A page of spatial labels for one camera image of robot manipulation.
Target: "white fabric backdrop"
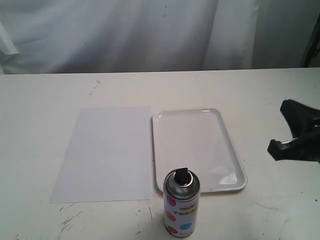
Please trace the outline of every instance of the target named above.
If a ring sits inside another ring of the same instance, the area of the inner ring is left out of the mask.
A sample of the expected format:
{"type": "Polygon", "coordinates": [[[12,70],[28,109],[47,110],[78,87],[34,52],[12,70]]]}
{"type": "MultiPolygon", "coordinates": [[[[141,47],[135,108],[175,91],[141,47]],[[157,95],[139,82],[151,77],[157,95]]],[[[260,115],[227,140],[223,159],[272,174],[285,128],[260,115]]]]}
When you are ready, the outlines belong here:
{"type": "Polygon", "coordinates": [[[258,0],[0,0],[0,63],[5,74],[249,69],[258,7],[258,0]]]}

